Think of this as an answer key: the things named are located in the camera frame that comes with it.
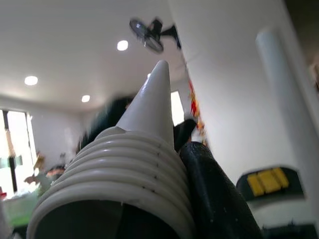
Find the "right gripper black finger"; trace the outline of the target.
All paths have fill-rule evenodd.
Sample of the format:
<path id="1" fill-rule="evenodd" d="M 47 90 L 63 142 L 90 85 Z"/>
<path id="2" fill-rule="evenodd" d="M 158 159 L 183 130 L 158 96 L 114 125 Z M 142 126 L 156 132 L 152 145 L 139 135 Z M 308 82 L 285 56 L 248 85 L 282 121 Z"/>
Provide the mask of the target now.
<path id="1" fill-rule="evenodd" d="M 189 142 L 180 157 L 187 169 L 197 238 L 263 238 L 246 201 L 207 146 Z"/>

